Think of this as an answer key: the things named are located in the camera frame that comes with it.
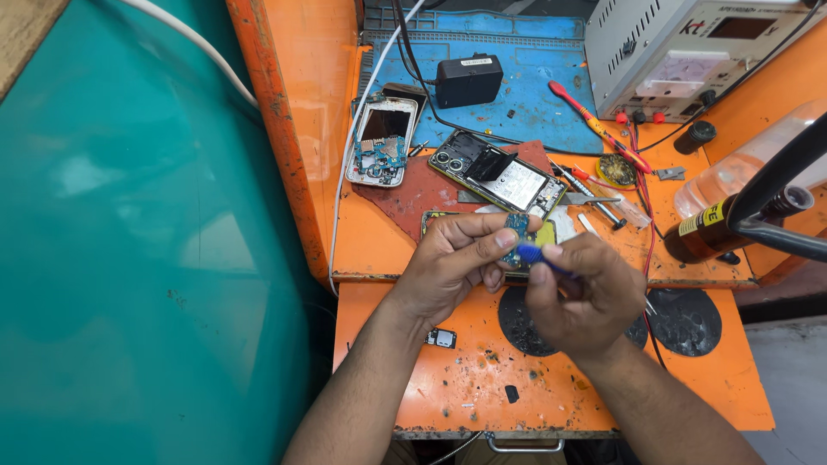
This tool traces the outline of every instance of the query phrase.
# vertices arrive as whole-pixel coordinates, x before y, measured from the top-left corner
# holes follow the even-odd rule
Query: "red screwdriver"
[[[566,92],[566,89],[561,86],[557,81],[548,81],[548,88],[554,92],[554,94],[564,100],[566,100],[572,107],[575,108],[580,114],[583,116],[583,119],[586,120],[586,125],[591,128],[598,136],[603,137],[609,144],[620,155],[623,156],[626,160],[629,160],[632,165],[638,170],[641,170],[643,173],[650,175],[652,174],[652,167],[641,158],[641,156],[634,150],[628,149],[625,145],[620,143],[617,139],[611,136],[606,131],[606,128],[597,121],[595,115],[589,113],[589,110],[586,109],[583,105],[580,105],[571,95]]]

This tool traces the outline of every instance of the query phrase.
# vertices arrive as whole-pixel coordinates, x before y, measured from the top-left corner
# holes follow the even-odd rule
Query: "blue silicone mat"
[[[394,30],[393,13],[387,7],[367,7],[361,40],[372,44],[374,54],[362,61],[361,80],[366,84],[374,57],[385,47]],[[477,53],[497,55],[504,79],[493,103],[460,108],[437,108],[439,116],[477,131],[531,141],[571,151],[602,151],[600,139],[583,123],[580,114],[548,88],[554,79],[593,113],[588,69],[583,65],[583,20],[576,17],[520,17],[495,12],[420,12],[408,22],[411,47],[423,78],[434,79],[441,60],[466,58]],[[418,84],[399,59],[394,47],[373,84],[371,92],[388,82]],[[433,97],[433,86],[429,86]],[[514,117],[509,118],[509,110]],[[425,108],[413,135],[413,144],[430,140],[437,147],[452,132],[433,120]]]

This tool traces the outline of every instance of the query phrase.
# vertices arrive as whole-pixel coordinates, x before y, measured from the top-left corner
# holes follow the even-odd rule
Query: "hand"
[[[383,303],[392,302],[428,331],[445,321],[480,282],[494,293],[508,265],[500,258],[517,245],[517,232],[505,228],[507,213],[468,213],[437,218]],[[528,231],[543,221],[530,215]]]
[[[581,278],[572,281],[545,264],[532,265],[525,303],[537,331],[575,363],[602,357],[645,309],[646,279],[591,233],[542,250],[551,263]],[[565,302],[557,298],[558,285]]]

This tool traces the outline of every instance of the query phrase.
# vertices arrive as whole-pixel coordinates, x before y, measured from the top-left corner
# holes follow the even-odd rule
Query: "kt logo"
[[[694,20],[695,20],[694,17],[692,19],[690,19],[686,23],[686,26],[683,26],[683,29],[681,29],[681,31],[678,32],[678,34],[692,34],[693,36],[697,36],[698,35],[698,29],[701,29],[703,26],[706,26],[706,21],[701,20],[700,22],[693,22]],[[692,32],[689,32],[689,29],[691,27],[694,27],[695,29],[693,29]]]

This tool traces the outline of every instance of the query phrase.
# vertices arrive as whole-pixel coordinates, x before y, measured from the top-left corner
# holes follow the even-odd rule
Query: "black circular pad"
[[[500,299],[500,328],[511,345],[522,353],[545,357],[557,352],[540,338],[534,321],[528,315],[525,306],[525,290],[523,286],[512,285],[503,293]]]
[[[646,341],[649,340],[649,331],[646,329],[646,322],[643,321],[642,314],[634,320],[634,323],[632,323],[632,326],[629,326],[625,334],[627,338],[632,340],[634,345],[639,348],[646,347]]]
[[[721,315],[700,289],[653,289],[649,302],[656,314],[649,324],[657,340],[674,353],[700,357],[721,340]]]

